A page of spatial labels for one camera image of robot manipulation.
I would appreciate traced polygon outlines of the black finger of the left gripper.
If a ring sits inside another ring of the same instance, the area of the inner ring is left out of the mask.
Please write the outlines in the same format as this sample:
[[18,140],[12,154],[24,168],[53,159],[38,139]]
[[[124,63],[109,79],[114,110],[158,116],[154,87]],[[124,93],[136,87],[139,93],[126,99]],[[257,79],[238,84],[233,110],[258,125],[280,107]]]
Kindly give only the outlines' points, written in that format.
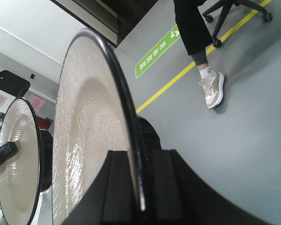
[[19,146],[16,142],[6,142],[0,147],[0,165],[2,165],[18,152]]

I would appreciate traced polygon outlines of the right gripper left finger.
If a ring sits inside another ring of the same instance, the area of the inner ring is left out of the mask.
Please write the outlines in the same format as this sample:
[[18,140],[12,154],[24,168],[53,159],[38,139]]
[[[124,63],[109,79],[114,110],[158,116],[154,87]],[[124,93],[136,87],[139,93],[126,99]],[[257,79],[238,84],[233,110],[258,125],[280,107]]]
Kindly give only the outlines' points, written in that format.
[[64,225],[136,225],[132,178],[126,151],[108,151],[99,174]]

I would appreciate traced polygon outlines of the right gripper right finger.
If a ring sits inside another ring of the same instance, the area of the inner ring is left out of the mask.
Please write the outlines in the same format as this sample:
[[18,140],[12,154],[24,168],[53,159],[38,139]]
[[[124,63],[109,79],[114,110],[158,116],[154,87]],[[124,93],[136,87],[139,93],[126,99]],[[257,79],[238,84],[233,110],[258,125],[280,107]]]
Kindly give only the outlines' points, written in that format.
[[152,196],[147,225],[281,225],[279,190],[207,184],[176,150],[146,151]]

